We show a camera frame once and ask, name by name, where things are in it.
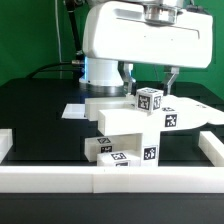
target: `black and white pattern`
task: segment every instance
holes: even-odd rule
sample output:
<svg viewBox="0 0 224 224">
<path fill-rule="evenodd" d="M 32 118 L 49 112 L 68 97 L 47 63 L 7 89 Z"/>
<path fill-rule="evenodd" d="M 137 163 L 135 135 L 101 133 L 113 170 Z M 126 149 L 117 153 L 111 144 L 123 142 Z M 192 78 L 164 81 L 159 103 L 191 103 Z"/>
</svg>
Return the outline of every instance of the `black and white pattern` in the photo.
<svg viewBox="0 0 224 224">
<path fill-rule="evenodd" d="M 144 160 L 156 158 L 156 147 L 149 147 L 144 149 Z"/>
<path fill-rule="evenodd" d="M 161 96 L 156 96 L 154 98 L 154 102 L 153 102 L 153 110 L 159 109 L 160 108 L 160 104 L 161 104 Z"/>
<path fill-rule="evenodd" d="M 128 162 L 116 163 L 116 166 L 129 166 Z"/>
<path fill-rule="evenodd" d="M 101 153 L 112 152 L 112 146 L 103 146 L 101 147 Z"/>
<path fill-rule="evenodd" d="M 113 153 L 111 154 L 114 160 L 121 160 L 121 159 L 127 159 L 124 153 L 119 152 L 119 153 Z"/>
<path fill-rule="evenodd" d="M 170 107 L 163 107 L 162 111 L 165 111 L 165 112 L 167 112 L 167 111 L 174 111 L 174 109 L 172 109 Z"/>
<path fill-rule="evenodd" d="M 177 126 L 177 114 L 168 114 L 165 118 L 165 127 Z"/>
<path fill-rule="evenodd" d="M 150 97 L 139 95 L 138 96 L 138 108 L 149 110 L 150 107 Z"/>
<path fill-rule="evenodd" d="M 98 138 L 97 140 L 98 140 L 98 142 L 99 142 L 100 144 L 107 144 L 107 143 L 110 143 L 110 139 L 109 139 L 109 138 Z"/>
</svg>

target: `white cube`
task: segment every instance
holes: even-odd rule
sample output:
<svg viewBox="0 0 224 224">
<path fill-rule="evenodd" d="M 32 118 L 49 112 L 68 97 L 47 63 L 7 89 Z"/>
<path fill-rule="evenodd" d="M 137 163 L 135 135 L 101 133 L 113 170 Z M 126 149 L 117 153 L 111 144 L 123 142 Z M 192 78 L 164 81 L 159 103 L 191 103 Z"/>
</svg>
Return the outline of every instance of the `white cube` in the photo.
<svg viewBox="0 0 224 224">
<path fill-rule="evenodd" d="M 140 152 L 125 150 L 98 154 L 97 166 L 140 166 Z"/>
<path fill-rule="evenodd" d="M 163 91 L 152 88 L 142 88 L 137 90 L 135 108 L 137 110 L 153 113 L 160 109 Z"/>
</svg>

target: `stacked blocks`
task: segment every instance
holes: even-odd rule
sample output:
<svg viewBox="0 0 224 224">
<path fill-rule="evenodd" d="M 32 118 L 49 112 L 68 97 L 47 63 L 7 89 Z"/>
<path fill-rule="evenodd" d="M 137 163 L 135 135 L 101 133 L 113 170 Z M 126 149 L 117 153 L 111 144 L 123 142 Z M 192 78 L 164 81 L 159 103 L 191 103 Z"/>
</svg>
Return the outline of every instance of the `stacked blocks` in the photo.
<svg viewBox="0 0 224 224">
<path fill-rule="evenodd" d="M 162 98 L 162 90 L 146 87 L 137 90 L 132 108 L 100 110 L 98 130 L 104 137 L 85 140 L 87 159 L 97 166 L 158 166 L 161 116 L 166 114 Z M 166 118 L 168 128 L 173 115 Z"/>
</svg>

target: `white block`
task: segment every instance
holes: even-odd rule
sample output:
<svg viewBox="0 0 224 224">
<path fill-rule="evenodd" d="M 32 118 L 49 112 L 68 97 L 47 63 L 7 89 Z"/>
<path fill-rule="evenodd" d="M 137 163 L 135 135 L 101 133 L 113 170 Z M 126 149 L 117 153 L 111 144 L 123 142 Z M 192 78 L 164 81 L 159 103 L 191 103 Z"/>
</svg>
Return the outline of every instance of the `white block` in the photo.
<svg viewBox="0 0 224 224">
<path fill-rule="evenodd" d="M 152 88 L 138 89 L 136 93 L 135 108 L 149 114 L 160 109 L 163 98 L 163 91 Z"/>
<path fill-rule="evenodd" d="M 210 131 L 201 131 L 198 146 L 216 167 L 224 167 L 224 145 Z"/>
<path fill-rule="evenodd" d="M 2 166 L 1 193 L 91 193 L 97 167 Z"/>
<path fill-rule="evenodd" d="M 97 167 L 93 175 L 93 193 L 129 192 L 130 167 Z"/>
<path fill-rule="evenodd" d="M 223 193 L 224 168 L 107 167 L 94 174 L 94 193 Z"/>
<path fill-rule="evenodd" d="M 0 129 L 0 163 L 12 147 L 12 130 Z"/>
<path fill-rule="evenodd" d="M 97 154 L 114 152 L 117 149 L 116 139 L 111 137 L 97 137 L 85 139 L 85 156 L 89 162 L 97 160 Z"/>
<path fill-rule="evenodd" d="M 100 110 L 98 130 L 103 135 L 142 133 L 147 114 L 134 109 Z"/>
<path fill-rule="evenodd" d="M 85 115 L 90 121 L 97 121 L 99 110 L 120 109 L 134 103 L 134 96 L 87 98 L 85 100 Z"/>
<path fill-rule="evenodd" d="M 140 152 L 125 150 L 97 155 L 97 166 L 140 166 Z"/>
<path fill-rule="evenodd" d="M 139 135 L 118 135 L 85 139 L 85 155 L 89 162 L 97 161 L 97 154 L 104 152 L 139 149 Z"/>
</svg>

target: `black cable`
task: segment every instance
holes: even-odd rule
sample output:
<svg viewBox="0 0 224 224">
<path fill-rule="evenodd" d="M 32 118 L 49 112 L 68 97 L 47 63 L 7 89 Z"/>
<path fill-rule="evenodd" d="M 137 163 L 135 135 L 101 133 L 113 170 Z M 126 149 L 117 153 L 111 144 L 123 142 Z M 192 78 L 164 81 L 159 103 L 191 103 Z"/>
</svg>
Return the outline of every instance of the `black cable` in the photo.
<svg viewBox="0 0 224 224">
<path fill-rule="evenodd" d="M 31 72 L 29 75 L 26 76 L 26 78 L 32 79 L 38 72 L 41 72 L 44 69 L 61 66 L 61 65 L 72 65 L 72 63 L 71 62 L 59 62 L 59 63 L 48 64 L 48 65 L 42 66 L 42 67 L 36 69 L 35 71 Z"/>
<path fill-rule="evenodd" d="M 78 34 L 78 28 L 77 28 L 77 23 L 76 23 L 76 18 L 74 11 L 77 7 L 81 6 L 83 4 L 82 1 L 74 1 L 74 0 L 65 0 L 65 6 L 69 15 L 69 20 L 71 23 L 71 28 L 72 28 L 72 34 L 73 34 L 73 40 L 74 40 L 74 45 L 76 49 L 76 59 L 77 60 L 83 60 L 84 55 L 82 52 L 82 46 L 81 42 L 79 39 L 79 34 Z"/>
</svg>

